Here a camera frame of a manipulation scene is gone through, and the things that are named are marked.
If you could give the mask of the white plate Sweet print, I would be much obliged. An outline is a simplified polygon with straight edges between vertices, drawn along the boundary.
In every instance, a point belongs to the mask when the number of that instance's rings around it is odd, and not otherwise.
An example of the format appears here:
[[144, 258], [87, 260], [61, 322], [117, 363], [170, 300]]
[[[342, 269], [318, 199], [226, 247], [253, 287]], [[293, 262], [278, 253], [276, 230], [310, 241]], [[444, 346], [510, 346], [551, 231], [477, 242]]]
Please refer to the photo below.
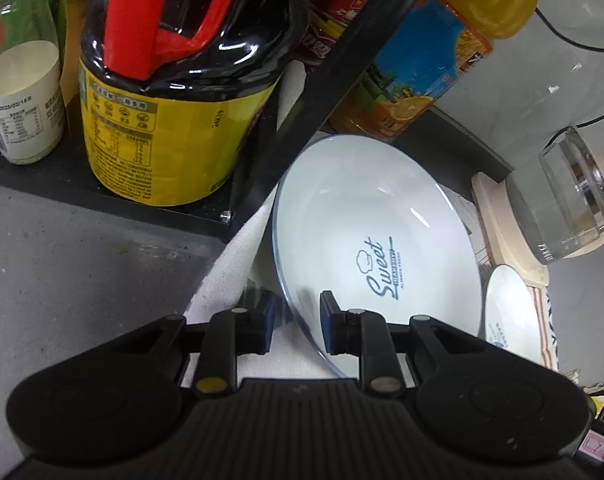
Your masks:
[[280, 180], [273, 254], [285, 300], [304, 335], [340, 377], [353, 356], [331, 356], [319, 299], [407, 324], [425, 314], [477, 335], [480, 273], [469, 235], [436, 181], [412, 158], [367, 136], [327, 136]]

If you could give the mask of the white plate Bake print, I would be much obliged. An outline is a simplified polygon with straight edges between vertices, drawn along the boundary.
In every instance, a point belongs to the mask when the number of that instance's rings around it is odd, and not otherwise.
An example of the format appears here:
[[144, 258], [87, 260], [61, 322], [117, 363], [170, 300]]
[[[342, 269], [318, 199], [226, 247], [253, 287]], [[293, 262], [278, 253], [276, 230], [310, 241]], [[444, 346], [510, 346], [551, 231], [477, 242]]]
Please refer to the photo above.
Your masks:
[[488, 344], [544, 364], [533, 296], [520, 274], [507, 264], [492, 270], [486, 286], [484, 336]]

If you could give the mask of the patterned white table cloth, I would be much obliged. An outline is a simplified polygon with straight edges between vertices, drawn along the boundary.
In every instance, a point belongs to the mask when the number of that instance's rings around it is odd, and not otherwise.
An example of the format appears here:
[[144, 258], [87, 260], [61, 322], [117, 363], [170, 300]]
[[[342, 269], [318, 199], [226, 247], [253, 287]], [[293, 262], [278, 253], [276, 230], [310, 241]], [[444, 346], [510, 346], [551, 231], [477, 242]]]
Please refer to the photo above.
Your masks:
[[[443, 188], [451, 207], [460, 214], [461, 221], [469, 233], [478, 268], [484, 276], [492, 271], [487, 243], [480, 232], [480, 214], [476, 206], [454, 192]], [[276, 190], [272, 190], [253, 216], [241, 226], [221, 255], [207, 272], [195, 295], [189, 301], [186, 318], [190, 323], [204, 322], [213, 314], [240, 304], [245, 292], [270, 290], [281, 299], [283, 292], [278, 284], [273, 256], [267, 247], [267, 224], [273, 210]], [[551, 327], [550, 297], [543, 288], [529, 290], [535, 306], [536, 335], [541, 343], [536, 356], [540, 364], [558, 369], [556, 356], [556, 334]], [[246, 356], [240, 360], [240, 375], [253, 377], [262, 374], [282, 378], [328, 378], [334, 375], [323, 362], [317, 351], [302, 335], [300, 327], [290, 320], [285, 309], [274, 333], [275, 350], [267, 356]]]

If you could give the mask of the black metal shelf rack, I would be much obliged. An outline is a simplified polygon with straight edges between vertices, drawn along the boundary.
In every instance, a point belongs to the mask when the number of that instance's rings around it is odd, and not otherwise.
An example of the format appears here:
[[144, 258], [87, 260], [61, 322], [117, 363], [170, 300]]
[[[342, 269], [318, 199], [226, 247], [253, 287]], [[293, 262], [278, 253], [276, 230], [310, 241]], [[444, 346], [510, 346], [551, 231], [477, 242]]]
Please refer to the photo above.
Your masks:
[[78, 103], [70, 106], [70, 132], [52, 154], [29, 166], [11, 165], [0, 156], [0, 186], [155, 226], [230, 240], [274, 191], [416, 1], [369, 0], [319, 69], [307, 77], [282, 125], [275, 124], [274, 105], [267, 105], [231, 180], [198, 203], [150, 207], [103, 188], [88, 167], [80, 139]]

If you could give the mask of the glass kettle cream base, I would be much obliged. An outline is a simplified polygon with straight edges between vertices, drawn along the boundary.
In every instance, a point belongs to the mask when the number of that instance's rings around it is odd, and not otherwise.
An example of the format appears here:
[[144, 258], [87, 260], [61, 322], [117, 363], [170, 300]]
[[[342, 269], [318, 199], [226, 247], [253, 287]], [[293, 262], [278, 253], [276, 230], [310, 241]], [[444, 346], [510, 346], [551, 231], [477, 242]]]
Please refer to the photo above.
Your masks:
[[472, 193], [492, 262], [543, 288], [550, 264], [604, 245], [604, 159], [577, 127], [497, 182], [479, 172]]

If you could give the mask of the white powder glass jar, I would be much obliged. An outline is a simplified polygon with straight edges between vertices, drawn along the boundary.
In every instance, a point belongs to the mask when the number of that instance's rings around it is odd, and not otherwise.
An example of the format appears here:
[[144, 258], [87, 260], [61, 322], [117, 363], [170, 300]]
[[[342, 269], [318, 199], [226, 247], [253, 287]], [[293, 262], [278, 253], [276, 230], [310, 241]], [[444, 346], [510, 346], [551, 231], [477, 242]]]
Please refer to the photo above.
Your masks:
[[0, 0], [0, 154], [14, 165], [61, 139], [60, 49], [48, 0]]

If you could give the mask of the orange juice bottle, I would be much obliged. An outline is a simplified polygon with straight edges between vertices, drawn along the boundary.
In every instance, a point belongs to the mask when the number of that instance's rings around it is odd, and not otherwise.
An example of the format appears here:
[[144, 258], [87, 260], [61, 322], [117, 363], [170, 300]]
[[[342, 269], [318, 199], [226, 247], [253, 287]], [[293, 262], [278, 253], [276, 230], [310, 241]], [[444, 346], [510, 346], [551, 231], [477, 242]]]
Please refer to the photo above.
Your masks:
[[390, 141], [514, 36], [538, 0], [417, 0], [330, 116], [341, 133]]

